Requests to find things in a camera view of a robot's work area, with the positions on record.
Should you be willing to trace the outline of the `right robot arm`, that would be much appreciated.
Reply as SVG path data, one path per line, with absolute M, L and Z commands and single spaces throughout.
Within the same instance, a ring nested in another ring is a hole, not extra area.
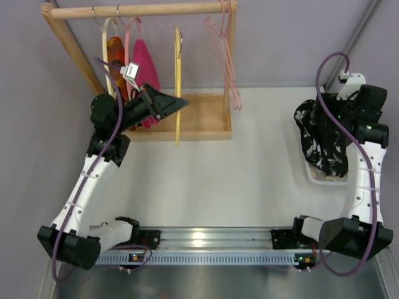
M 334 178 L 345 178 L 340 216 L 332 220 L 301 215 L 290 229 L 271 232 L 272 247 L 322 249 L 369 260 L 393 240 L 380 211 L 382 164 L 389 127 L 380 123 L 384 88 L 361 84 L 340 93 L 323 93 L 303 102 L 294 119 L 307 162 Z

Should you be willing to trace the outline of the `yellow hanger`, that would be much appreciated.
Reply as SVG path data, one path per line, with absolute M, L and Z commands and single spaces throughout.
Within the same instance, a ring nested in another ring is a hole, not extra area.
M 178 26 L 175 30 L 175 95 L 181 96 L 181 47 L 182 35 Z M 175 128 L 175 145 L 180 145 L 180 130 L 181 130 L 181 112 L 176 112 L 176 128 Z

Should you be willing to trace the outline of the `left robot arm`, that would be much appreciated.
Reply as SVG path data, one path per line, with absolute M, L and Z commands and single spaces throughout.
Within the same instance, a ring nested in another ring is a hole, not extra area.
M 189 104 L 189 100 L 162 93 L 147 83 L 139 88 L 138 98 L 126 105 L 107 93 L 92 100 L 90 121 L 95 131 L 80 177 L 59 215 L 37 233 L 52 263 L 89 270 L 102 252 L 141 241 L 140 224 L 135 219 L 119 216 L 96 229 L 90 228 L 90 220 L 127 153 L 130 139 L 123 132 L 150 116 L 167 118 Z

